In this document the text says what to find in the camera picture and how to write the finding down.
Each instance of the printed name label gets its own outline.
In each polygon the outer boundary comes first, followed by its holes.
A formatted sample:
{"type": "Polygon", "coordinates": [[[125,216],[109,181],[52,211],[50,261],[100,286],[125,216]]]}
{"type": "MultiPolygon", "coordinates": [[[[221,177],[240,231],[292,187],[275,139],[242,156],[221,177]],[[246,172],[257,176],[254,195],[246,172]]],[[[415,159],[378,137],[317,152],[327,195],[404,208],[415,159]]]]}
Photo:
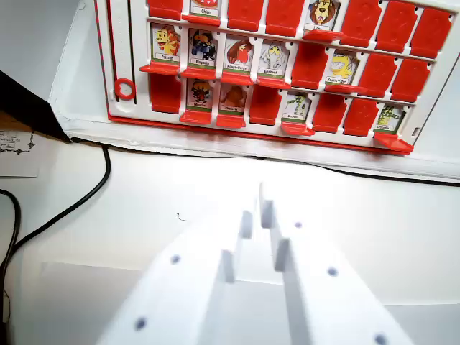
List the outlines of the printed name label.
{"type": "Polygon", "coordinates": [[[161,60],[169,60],[169,61],[179,61],[179,57],[175,55],[166,55],[162,54],[161,52],[156,52],[155,53],[155,58],[156,59],[161,59],[161,60]]]}
{"type": "Polygon", "coordinates": [[[229,70],[243,70],[245,72],[249,71],[249,66],[235,65],[233,63],[226,63],[224,68],[228,68],[229,70]]]}
{"type": "Polygon", "coordinates": [[[326,82],[338,83],[338,84],[348,84],[348,79],[335,78],[335,77],[326,77],[326,82]]]}
{"type": "Polygon", "coordinates": [[[330,30],[330,27],[327,27],[326,25],[315,25],[315,24],[305,24],[305,30],[330,30]]]}
{"type": "Polygon", "coordinates": [[[289,114],[289,113],[284,113],[282,115],[282,117],[284,117],[285,119],[296,119],[296,120],[305,120],[306,118],[306,115],[295,115],[295,114],[289,114]]]}
{"type": "Polygon", "coordinates": [[[218,9],[204,9],[203,7],[193,7],[192,10],[193,13],[196,14],[205,14],[206,16],[213,16],[213,17],[218,17],[219,16],[219,10],[218,9]]]}
{"type": "Polygon", "coordinates": [[[376,127],[377,129],[382,129],[382,130],[385,130],[385,131],[392,131],[394,129],[393,126],[382,126],[382,125],[377,125],[376,127]]]}
{"type": "Polygon", "coordinates": [[[244,113],[244,108],[241,108],[239,106],[224,106],[224,105],[221,105],[219,108],[221,110],[236,111],[238,113],[244,113]]]}
{"type": "Polygon", "coordinates": [[[190,59],[190,63],[195,63],[196,65],[205,65],[205,66],[215,66],[216,65],[216,61],[214,60],[190,59]]]}
{"type": "Polygon", "coordinates": [[[282,70],[272,70],[271,68],[259,68],[259,73],[282,75],[282,70]]]}

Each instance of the white surface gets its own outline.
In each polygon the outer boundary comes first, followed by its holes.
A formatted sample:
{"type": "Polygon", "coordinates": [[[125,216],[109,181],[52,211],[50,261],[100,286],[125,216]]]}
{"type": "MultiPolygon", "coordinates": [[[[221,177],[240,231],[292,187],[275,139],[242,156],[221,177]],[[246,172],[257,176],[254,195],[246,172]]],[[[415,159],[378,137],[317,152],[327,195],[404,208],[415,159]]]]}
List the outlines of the white surface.
{"type": "Polygon", "coordinates": [[[0,70],[48,99],[77,4],[78,0],[2,0],[0,70]]]}
{"type": "MultiPolygon", "coordinates": [[[[78,200],[104,173],[100,148],[47,143],[38,178],[0,179],[0,188],[13,192],[22,205],[21,237],[78,200]]],[[[94,342],[139,270],[185,228],[187,222],[176,213],[197,221],[217,212],[222,195],[238,202],[238,194],[262,176],[281,187],[293,180],[309,226],[331,236],[383,304],[460,303],[459,188],[353,178],[308,165],[247,158],[113,150],[110,155],[113,172],[107,186],[13,261],[7,288],[17,344],[94,342]]],[[[12,223],[12,207],[1,197],[0,257],[12,223]]],[[[256,240],[243,250],[248,255],[270,250],[261,243],[256,240]]],[[[247,266],[240,279],[257,275],[279,282],[269,268],[247,266]]],[[[430,308],[424,308],[429,317],[430,308]]],[[[438,327],[445,327],[448,334],[460,336],[451,322],[460,310],[452,310],[439,312],[437,322],[423,332],[438,336],[438,327]]],[[[422,314],[414,312],[413,323],[424,322],[422,314]]]]}
{"type": "Polygon", "coordinates": [[[414,152],[408,157],[133,126],[112,123],[107,119],[93,16],[92,6],[77,12],[50,99],[61,125],[72,137],[136,150],[188,155],[221,155],[226,152],[428,177],[460,178],[460,136],[457,134],[460,119],[452,116],[460,90],[459,64],[428,120],[429,126],[421,132],[414,152]]]}

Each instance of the black cable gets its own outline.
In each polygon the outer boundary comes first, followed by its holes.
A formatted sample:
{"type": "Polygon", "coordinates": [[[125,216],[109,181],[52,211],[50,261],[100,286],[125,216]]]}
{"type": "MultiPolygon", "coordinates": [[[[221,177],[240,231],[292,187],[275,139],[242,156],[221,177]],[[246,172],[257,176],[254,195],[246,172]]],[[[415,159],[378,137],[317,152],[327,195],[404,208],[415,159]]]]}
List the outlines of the black cable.
{"type": "MultiPolygon", "coordinates": [[[[6,269],[8,267],[8,263],[10,262],[11,258],[14,255],[14,245],[16,244],[17,237],[19,236],[19,228],[21,227],[21,205],[19,205],[19,201],[16,199],[13,193],[7,190],[0,189],[0,194],[7,196],[13,203],[13,207],[14,207],[13,234],[11,236],[9,246],[6,251],[5,258],[3,260],[3,263],[1,264],[0,286],[3,289],[5,285],[6,269]]],[[[2,318],[1,321],[3,321],[3,292],[1,294],[1,299],[0,299],[0,317],[2,318]]]]}
{"type": "MultiPolygon", "coordinates": [[[[56,215],[55,217],[53,217],[52,219],[47,221],[40,228],[34,230],[33,232],[31,232],[30,234],[25,236],[23,239],[21,239],[17,243],[16,243],[16,240],[17,240],[16,231],[17,231],[17,233],[19,233],[19,225],[21,223],[21,208],[20,208],[19,203],[17,202],[17,199],[14,197],[13,194],[11,194],[10,192],[8,192],[6,190],[0,190],[1,192],[5,192],[5,193],[1,193],[1,194],[5,194],[5,195],[9,196],[10,198],[12,197],[11,201],[13,201],[14,212],[15,212],[14,235],[13,235],[14,241],[12,241],[13,238],[11,238],[10,247],[9,247],[9,256],[6,256],[5,259],[3,260],[3,262],[1,263],[1,271],[4,272],[5,275],[6,275],[6,269],[8,268],[8,264],[11,261],[11,258],[13,257],[13,255],[15,253],[17,253],[17,251],[22,246],[24,246],[31,239],[33,239],[36,236],[40,235],[46,229],[48,229],[53,224],[58,222],[60,219],[62,219],[65,216],[67,216],[70,212],[72,212],[75,209],[77,209],[78,207],[82,206],[86,201],[88,201],[92,196],[94,196],[94,194],[96,194],[102,188],[103,185],[105,185],[105,183],[107,182],[107,180],[109,179],[109,176],[110,176],[111,162],[110,162],[110,156],[109,156],[109,151],[107,150],[107,147],[103,146],[102,151],[103,151],[103,157],[104,157],[104,159],[106,161],[106,172],[104,173],[101,181],[96,185],[96,187],[94,187],[88,194],[83,196],[79,201],[74,203],[72,206],[68,207],[67,209],[65,209],[64,211],[62,211],[61,213],[59,213],[58,215],[56,215]]],[[[1,309],[0,309],[0,311],[3,313],[3,296],[1,298],[1,309]]]]}

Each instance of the lion character card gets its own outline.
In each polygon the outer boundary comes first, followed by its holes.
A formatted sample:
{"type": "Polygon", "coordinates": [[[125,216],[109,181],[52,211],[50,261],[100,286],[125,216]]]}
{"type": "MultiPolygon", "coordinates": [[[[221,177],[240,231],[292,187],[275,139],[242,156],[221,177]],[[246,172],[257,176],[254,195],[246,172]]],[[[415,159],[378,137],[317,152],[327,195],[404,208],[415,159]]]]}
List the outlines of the lion character card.
{"type": "Polygon", "coordinates": [[[221,84],[218,112],[242,116],[246,105],[246,89],[240,85],[221,84]]]}
{"type": "Polygon", "coordinates": [[[219,0],[190,0],[190,12],[201,17],[219,17],[219,0]]]}
{"type": "Polygon", "coordinates": [[[211,111],[213,88],[208,80],[188,79],[187,106],[189,110],[211,111]]]}
{"type": "Polygon", "coordinates": [[[253,54],[254,47],[249,38],[227,36],[225,41],[224,71],[250,74],[253,54]]]}
{"type": "Polygon", "coordinates": [[[264,40],[257,75],[283,79],[288,66],[288,58],[289,50],[284,42],[264,40]]]}
{"type": "Polygon", "coordinates": [[[332,30],[340,3],[335,0],[310,0],[305,30],[332,30]]]}
{"type": "Polygon", "coordinates": [[[288,93],[281,120],[304,124],[310,104],[306,93],[288,93]]]}
{"type": "Polygon", "coordinates": [[[171,25],[151,23],[150,38],[152,61],[158,63],[180,63],[180,35],[171,25]]]}
{"type": "Polygon", "coordinates": [[[394,134],[401,125],[405,112],[401,108],[385,105],[379,114],[374,132],[394,134]]]}
{"type": "Polygon", "coordinates": [[[212,32],[189,29],[188,65],[216,69],[217,41],[212,32]]]}
{"type": "Polygon", "coordinates": [[[326,84],[351,84],[358,63],[354,53],[336,50],[326,69],[326,84]]]}

